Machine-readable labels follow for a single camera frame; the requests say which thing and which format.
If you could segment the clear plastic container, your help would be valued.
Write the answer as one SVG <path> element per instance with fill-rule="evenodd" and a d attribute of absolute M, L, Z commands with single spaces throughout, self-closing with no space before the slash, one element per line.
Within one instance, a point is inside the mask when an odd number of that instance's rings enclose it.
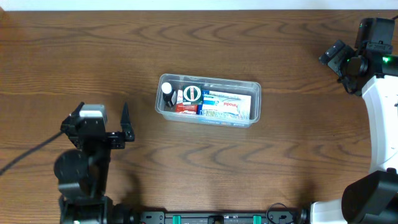
<path fill-rule="evenodd" d="M 155 110 L 165 119 L 188 123 L 197 123 L 197 114 L 176 113 L 175 105 L 168 107 L 162 98 L 161 85 L 169 82 L 176 92 L 182 90 L 185 85 L 201 85 L 201 90 L 220 91 L 251 96 L 251 124 L 258 122 L 261 113 L 261 86 L 257 82 L 241 80 L 228 80 L 209 77 L 195 77 L 189 75 L 177 75 L 165 73 L 160 77 L 155 101 Z"/>

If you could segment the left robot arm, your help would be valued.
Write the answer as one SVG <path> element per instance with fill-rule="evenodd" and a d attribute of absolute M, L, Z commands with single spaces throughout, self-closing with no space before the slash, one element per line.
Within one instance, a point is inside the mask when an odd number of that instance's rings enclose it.
<path fill-rule="evenodd" d="M 74 149 L 55 161 L 53 171 L 61 193 L 60 223 L 139 223 L 140 216 L 105 195 L 111 151 L 135 140 L 128 106 L 124 105 L 121 130 L 106 131 L 104 105 L 80 103 L 60 126 Z"/>

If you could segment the small dark bottle white cap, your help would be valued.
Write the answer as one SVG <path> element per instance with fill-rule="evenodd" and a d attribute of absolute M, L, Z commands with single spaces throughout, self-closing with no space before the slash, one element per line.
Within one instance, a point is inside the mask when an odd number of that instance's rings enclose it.
<path fill-rule="evenodd" d="M 161 85 L 162 98 L 165 105 L 168 107 L 173 107 L 177 102 L 177 92 L 173 89 L 169 82 L 164 82 Z"/>

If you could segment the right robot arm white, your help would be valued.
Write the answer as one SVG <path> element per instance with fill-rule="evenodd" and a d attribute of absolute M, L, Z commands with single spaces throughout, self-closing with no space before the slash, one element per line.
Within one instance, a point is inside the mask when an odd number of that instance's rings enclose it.
<path fill-rule="evenodd" d="M 347 186 L 340 199 L 315 202 L 309 223 L 397 223 L 396 17 L 365 18 L 354 47 L 337 40 L 320 63 L 329 66 L 350 95 L 366 105 L 371 135 L 369 174 Z"/>

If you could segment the green box round logo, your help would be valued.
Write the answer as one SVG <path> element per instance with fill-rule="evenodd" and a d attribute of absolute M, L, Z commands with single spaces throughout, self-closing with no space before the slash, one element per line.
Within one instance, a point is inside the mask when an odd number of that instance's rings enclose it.
<path fill-rule="evenodd" d="M 201 105 L 203 103 L 201 85 L 185 85 L 182 90 L 183 104 Z"/>

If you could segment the red medicine sachet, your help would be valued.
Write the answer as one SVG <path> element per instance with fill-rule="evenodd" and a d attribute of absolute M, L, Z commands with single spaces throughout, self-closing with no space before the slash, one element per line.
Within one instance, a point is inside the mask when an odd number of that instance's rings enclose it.
<path fill-rule="evenodd" d="M 197 114 L 197 110 L 198 110 L 198 105 L 190 105 L 183 103 L 183 91 L 178 90 L 177 101 L 175 104 L 175 112 L 184 113 L 184 114 Z"/>

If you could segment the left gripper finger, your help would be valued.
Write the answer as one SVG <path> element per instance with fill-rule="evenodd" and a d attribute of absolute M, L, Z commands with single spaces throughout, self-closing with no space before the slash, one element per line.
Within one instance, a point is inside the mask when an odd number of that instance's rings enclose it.
<path fill-rule="evenodd" d="M 129 110 L 128 110 L 128 104 L 125 103 L 123 106 L 122 110 L 122 115 L 121 115 L 121 120 L 120 120 L 120 125 L 122 128 L 122 131 L 127 135 L 127 136 L 133 136 L 134 131 L 132 128 L 132 123 L 129 117 Z"/>
<path fill-rule="evenodd" d="M 72 112 L 72 113 L 70 113 L 70 117 L 71 118 L 79 118 L 80 117 L 80 115 L 79 115 L 79 113 L 80 113 L 80 111 L 81 111 L 81 109 L 82 109 L 82 107 L 85 105 L 85 103 L 84 102 L 81 102 L 78 106 L 77 106 L 77 108 Z"/>

